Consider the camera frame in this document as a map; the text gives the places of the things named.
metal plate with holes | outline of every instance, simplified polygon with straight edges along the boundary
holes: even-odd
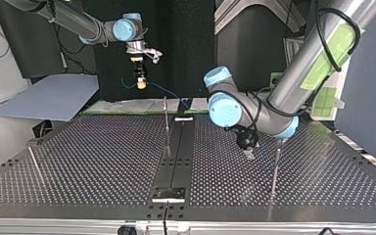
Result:
[[[195,118],[193,138],[186,220],[376,222],[376,167],[319,122],[301,119],[283,145],[274,198],[276,139],[261,135],[248,161],[207,116]]]
[[[80,117],[0,167],[0,216],[146,219],[166,143],[164,116]]]
[[[318,122],[284,144],[274,198],[276,139],[248,161],[207,116],[171,129],[167,150],[164,117],[80,117],[33,149],[39,167],[28,151],[0,166],[0,217],[376,223],[376,167]],[[184,203],[152,203],[168,187]]]

vertical metal post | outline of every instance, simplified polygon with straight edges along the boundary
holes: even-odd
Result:
[[[39,164],[36,161],[35,154],[33,153],[32,147],[29,146],[28,150],[29,150],[29,153],[30,153],[30,155],[32,157],[33,164],[35,165],[35,167],[37,167],[39,169]]]
[[[274,160],[274,171],[273,171],[273,179],[271,182],[271,197],[274,197],[276,194],[276,183],[277,183],[277,171],[279,169],[279,161],[280,161],[280,152],[281,152],[281,147],[276,149],[276,156]]]
[[[167,119],[167,100],[166,100],[166,96],[164,97],[164,121],[165,121],[165,124],[166,124],[166,134],[167,136],[169,136],[169,120]]]
[[[329,7],[345,13],[360,28],[365,28],[376,16],[376,0],[334,0]],[[324,14],[321,22],[327,41],[334,35],[338,26],[344,23],[341,18],[333,14]],[[291,65],[286,68],[279,84],[268,97],[268,102],[285,113],[293,114],[298,111],[312,93],[312,90],[302,89],[301,85],[323,51],[319,35],[314,27],[305,39],[304,46]]]

end effector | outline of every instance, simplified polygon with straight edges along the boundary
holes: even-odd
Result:
[[[209,71],[204,82],[210,91],[209,112],[213,123],[237,133],[240,148],[254,148],[257,130],[276,138],[294,135],[298,117],[284,117],[266,108],[261,100],[240,93],[227,67]]]
[[[146,88],[147,71],[145,68],[146,57],[152,59],[156,64],[162,53],[153,48],[146,48],[144,34],[148,28],[142,25],[142,18],[138,13],[123,14],[123,19],[115,22],[113,33],[119,41],[126,42],[127,51],[130,54],[130,60],[134,64],[133,74],[137,79],[139,89]]]

